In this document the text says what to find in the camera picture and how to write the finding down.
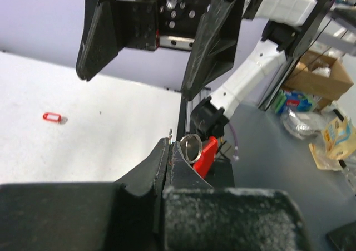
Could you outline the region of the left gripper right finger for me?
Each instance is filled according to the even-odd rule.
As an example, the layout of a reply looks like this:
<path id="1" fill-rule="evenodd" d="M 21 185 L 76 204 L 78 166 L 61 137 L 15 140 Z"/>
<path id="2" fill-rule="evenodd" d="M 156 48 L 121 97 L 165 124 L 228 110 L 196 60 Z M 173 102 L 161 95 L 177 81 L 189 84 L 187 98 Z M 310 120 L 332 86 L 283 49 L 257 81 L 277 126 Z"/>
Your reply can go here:
<path id="1" fill-rule="evenodd" d="M 309 250 L 297 205 L 282 190 L 213 188 L 174 144 L 162 192 L 164 250 Z"/>

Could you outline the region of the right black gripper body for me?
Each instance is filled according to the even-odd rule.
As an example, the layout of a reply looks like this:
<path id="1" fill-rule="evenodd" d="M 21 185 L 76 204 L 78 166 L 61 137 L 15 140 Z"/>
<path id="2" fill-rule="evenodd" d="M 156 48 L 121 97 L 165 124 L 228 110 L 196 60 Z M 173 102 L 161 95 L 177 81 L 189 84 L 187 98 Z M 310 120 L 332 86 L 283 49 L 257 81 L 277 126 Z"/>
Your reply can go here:
<path id="1" fill-rule="evenodd" d="M 117 0 L 125 48 L 191 51 L 200 17 L 211 0 Z"/>

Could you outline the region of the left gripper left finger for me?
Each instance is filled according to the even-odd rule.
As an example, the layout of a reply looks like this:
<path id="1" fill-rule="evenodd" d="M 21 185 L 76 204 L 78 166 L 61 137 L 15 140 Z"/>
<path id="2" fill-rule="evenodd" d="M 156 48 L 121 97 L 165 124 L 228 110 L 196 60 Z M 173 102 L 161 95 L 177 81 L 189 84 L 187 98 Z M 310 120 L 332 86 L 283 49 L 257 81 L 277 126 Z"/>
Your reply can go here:
<path id="1" fill-rule="evenodd" d="M 2 250 L 160 250 L 170 144 L 116 181 L 1 186 Z"/>

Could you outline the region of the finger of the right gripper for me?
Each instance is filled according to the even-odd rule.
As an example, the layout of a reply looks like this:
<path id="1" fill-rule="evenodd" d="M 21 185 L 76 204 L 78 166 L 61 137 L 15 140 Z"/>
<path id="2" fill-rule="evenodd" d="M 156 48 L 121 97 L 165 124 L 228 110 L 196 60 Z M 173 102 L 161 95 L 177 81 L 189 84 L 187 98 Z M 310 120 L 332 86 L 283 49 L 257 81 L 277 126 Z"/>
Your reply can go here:
<path id="1" fill-rule="evenodd" d="M 85 0 L 83 32 L 76 72 L 90 81 L 123 49 L 116 0 Z"/>
<path id="2" fill-rule="evenodd" d="M 233 68 L 245 0 L 211 0 L 197 28 L 181 93 L 192 100 Z"/>

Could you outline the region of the silver keyring with red tag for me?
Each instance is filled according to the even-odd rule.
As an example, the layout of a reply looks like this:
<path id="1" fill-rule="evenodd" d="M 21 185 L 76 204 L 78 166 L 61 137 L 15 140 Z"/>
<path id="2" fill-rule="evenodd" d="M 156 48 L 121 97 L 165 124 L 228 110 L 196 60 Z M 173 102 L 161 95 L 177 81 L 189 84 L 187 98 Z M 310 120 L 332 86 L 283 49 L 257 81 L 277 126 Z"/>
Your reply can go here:
<path id="1" fill-rule="evenodd" d="M 169 138 L 166 178 L 171 185 L 206 182 L 216 158 L 218 140 L 202 140 L 198 134 L 186 134 L 180 140 Z"/>

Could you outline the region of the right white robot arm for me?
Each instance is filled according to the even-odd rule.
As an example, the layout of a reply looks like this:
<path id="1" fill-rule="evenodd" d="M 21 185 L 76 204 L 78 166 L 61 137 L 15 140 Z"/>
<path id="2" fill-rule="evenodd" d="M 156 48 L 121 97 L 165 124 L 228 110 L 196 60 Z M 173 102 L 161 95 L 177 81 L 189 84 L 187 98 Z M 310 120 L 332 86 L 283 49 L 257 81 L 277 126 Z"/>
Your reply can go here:
<path id="1" fill-rule="evenodd" d="M 233 69 L 241 21 L 266 18 L 251 54 L 191 113 L 200 137 L 221 137 L 260 80 L 306 51 L 321 6 L 322 0 L 85 0 L 76 72 L 89 81 L 124 48 L 188 51 L 181 94 L 190 101 Z"/>

